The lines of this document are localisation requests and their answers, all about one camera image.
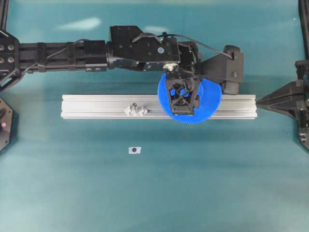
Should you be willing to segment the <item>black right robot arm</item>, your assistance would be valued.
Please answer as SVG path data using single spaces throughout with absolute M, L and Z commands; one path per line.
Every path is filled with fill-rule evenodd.
M 297 80 L 277 89 L 256 102 L 258 108 L 286 115 L 297 121 L 301 145 L 309 148 L 309 61 L 295 63 Z

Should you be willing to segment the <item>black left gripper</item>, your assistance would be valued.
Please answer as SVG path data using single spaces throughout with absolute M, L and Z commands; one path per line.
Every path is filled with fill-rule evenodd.
M 178 42 L 180 61 L 168 63 L 163 70 L 166 75 L 166 89 L 169 98 L 169 106 L 173 114 L 176 113 L 176 101 L 178 100 L 179 85 L 175 79 L 189 79 L 189 115 L 195 115 L 195 109 L 199 108 L 200 97 L 198 89 L 200 80 L 196 79 L 197 65 L 201 62 L 201 53 L 195 42 Z

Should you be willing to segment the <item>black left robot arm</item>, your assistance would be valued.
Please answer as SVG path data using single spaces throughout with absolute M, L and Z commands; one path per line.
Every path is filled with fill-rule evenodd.
M 172 113 L 193 115 L 200 106 L 197 61 L 194 42 L 179 42 L 167 33 L 146 33 L 137 26 L 111 27 L 108 41 L 79 39 L 67 43 L 21 43 L 8 32 L 0 32 L 1 90 L 35 72 L 163 71 Z

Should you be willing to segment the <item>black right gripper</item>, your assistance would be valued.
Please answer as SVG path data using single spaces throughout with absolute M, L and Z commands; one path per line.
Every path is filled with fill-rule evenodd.
M 291 109 L 282 109 L 276 108 L 275 105 L 266 105 L 262 104 L 263 102 L 281 99 L 283 97 L 288 97 L 293 95 L 294 100 L 294 110 Z M 290 82 L 283 87 L 280 87 L 271 94 L 266 95 L 265 97 L 259 99 L 256 102 L 257 108 L 264 109 L 267 111 L 272 111 L 279 113 L 290 118 L 295 118 L 295 114 L 300 117 L 303 115 L 305 118 L 309 117 L 309 86 L 306 81 L 296 81 Z

